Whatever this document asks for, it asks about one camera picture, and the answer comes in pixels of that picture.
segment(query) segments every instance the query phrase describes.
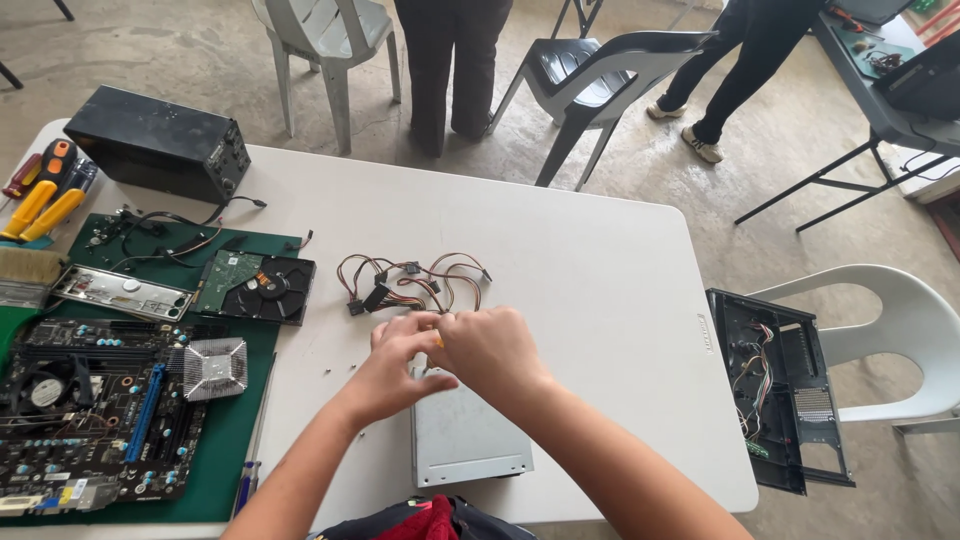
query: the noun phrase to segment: blue pcie slot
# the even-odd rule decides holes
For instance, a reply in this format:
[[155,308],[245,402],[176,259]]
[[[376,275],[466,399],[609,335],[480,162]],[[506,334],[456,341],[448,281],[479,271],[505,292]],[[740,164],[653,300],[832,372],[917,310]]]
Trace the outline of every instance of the blue pcie slot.
[[166,364],[154,364],[154,369],[150,372],[150,382],[147,384],[147,393],[143,396],[143,403],[140,405],[140,415],[136,418],[136,426],[133,427],[133,435],[131,435],[130,444],[127,446],[127,455],[125,455],[123,459],[125,463],[136,461],[140,458],[140,451],[143,449],[143,439],[147,436],[147,430],[150,428],[150,420],[154,417],[156,399],[160,396],[164,368],[166,368]]

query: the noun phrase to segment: sneaker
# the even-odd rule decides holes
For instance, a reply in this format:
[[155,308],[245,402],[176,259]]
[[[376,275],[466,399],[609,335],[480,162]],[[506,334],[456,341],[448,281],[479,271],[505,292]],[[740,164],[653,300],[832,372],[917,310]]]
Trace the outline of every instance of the sneaker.
[[697,156],[700,156],[701,160],[707,163],[719,163],[723,161],[723,151],[720,150],[720,145],[706,144],[697,138],[697,136],[693,134],[693,126],[685,127],[684,130],[680,132],[680,136],[687,144],[693,147],[694,152],[697,153]]
[[677,110],[663,110],[657,105],[657,102],[653,102],[647,106],[647,116],[650,116],[654,120],[660,120],[661,118],[680,118],[686,112],[686,105],[681,105]]

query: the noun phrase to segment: green mat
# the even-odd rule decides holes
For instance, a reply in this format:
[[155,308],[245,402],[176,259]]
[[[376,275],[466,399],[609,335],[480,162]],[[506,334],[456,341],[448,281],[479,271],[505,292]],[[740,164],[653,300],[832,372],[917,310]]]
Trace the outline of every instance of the green mat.
[[[98,246],[93,255],[84,248],[92,237],[98,222],[104,224],[104,215],[90,214],[77,240],[70,249],[71,262],[96,268],[109,269],[119,262],[120,240],[109,245]],[[166,247],[176,247],[192,238],[196,233],[214,234],[215,228],[197,228],[181,223],[163,222],[168,232],[156,238],[145,233],[134,233],[127,242],[128,249],[134,255],[149,255],[155,246],[162,243]],[[182,260],[191,264],[203,264],[214,253],[217,246],[238,234],[247,239],[238,250],[265,255],[283,255],[296,257],[297,251],[285,251],[284,242],[300,245],[297,236],[277,234],[249,233],[223,229],[211,246],[195,253],[183,256]],[[174,287],[196,290],[203,268],[182,268],[166,261],[140,261],[135,266],[133,276],[140,280],[158,282]],[[90,306],[79,302],[67,301],[50,313],[53,317],[95,317],[103,319],[132,319],[120,311],[105,307]],[[190,466],[190,477],[186,494],[177,501],[156,501],[145,503],[115,503],[102,510],[93,512],[68,512],[54,516],[27,515],[18,518],[0,519],[0,527],[27,527],[41,525],[68,524],[107,524],[107,523],[199,523],[225,522],[230,517],[233,499],[236,495],[240,469],[247,454],[247,446],[253,432],[253,422],[260,408],[267,381],[267,373],[274,354],[278,325],[240,319],[209,319],[187,313],[182,321],[199,323],[211,320],[223,322],[230,328],[230,335],[242,336],[247,340],[249,383],[247,390],[235,398],[213,400],[206,409],[204,431]]]
[[[850,55],[850,58],[853,59],[853,64],[856,65],[856,68],[860,70],[860,73],[863,73],[867,77],[873,77],[874,79],[879,79],[881,75],[876,72],[874,67],[870,65],[867,60],[867,55],[877,51],[876,54],[873,54],[871,58],[880,57],[879,53],[884,53],[892,55],[895,53],[900,53],[902,55],[901,59],[903,61],[908,61],[913,57],[917,56],[916,51],[910,47],[903,47],[901,45],[894,45],[893,43],[887,43],[882,39],[877,39],[869,34],[856,34],[840,28],[839,26],[831,27],[833,32],[837,34],[837,37],[840,41],[843,42],[844,46],[847,47],[847,53]],[[856,53],[853,51],[853,46],[858,41],[866,41],[867,43],[874,43],[876,46],[873,49],[867,49],[863,52]]]

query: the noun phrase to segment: black plastic chair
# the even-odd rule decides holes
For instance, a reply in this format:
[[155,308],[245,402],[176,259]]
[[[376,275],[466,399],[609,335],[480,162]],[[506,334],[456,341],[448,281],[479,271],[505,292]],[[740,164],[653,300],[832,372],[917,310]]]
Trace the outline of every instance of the black plastic chair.
[[[77,20],[74,18],[73,13],[71,13],[70,10],[67,9],[66,4],[63,3],[63,0],[54,0],[54,4],[57,4],[57,7],[60,8],[60,11],[63,12],[63,16],[66,17],[66,20],[71,22],[74,20]],[[7,69],[7,66],[4,65],[1,61],[0,61],[0,75],[3,75],[8,81],[10,81],[10,84],[13,85],[14,88],[18,90],[23,88],[23,83],[21,83],[20,80],[16,78],[16,75],[13,75],[12,71]]]
[[537,103],[560,126],[557,139],[537,176],[547,187],[586,130],[601,129],[576,191],[587,182],[623,112],[637,98],[703,52],[713,32],[632,32],[607,44],[593,38],[537,39],[510,83],[487,129],[491,134],[526,80]]

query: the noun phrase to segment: yellow screwdriver handle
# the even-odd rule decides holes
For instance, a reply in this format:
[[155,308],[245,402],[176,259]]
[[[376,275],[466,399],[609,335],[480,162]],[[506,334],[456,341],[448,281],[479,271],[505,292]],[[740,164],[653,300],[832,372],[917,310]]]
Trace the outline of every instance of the yellow screwdriver handle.
[[13,213],[7,228],[0,232],[0,236],[16,240],[20,233],[26,229],[36,219],[44,205],[50,201],[50,198],[57,192],[57,185],[49,180],[42,180],[36,184],[34,190],[27,195],[27,198],[20,203],[20,206]]
[[83,190],[77,189],[76,187],[73,189],[68,189],[66,193],[57,199],[56,203],[51,205],[47,211],[43,212],[40,217],[36,219],[34,224],[30,226],[30,229],[27,229],[23,234],[20,235],[20,239],[27,242],[33,242],[41,236],[49,233],[50,230],[56,227],[60,221],[63,221],[63,218],[66,217],[67,214],[78,207],[85,198],[86,193],[84,193]]

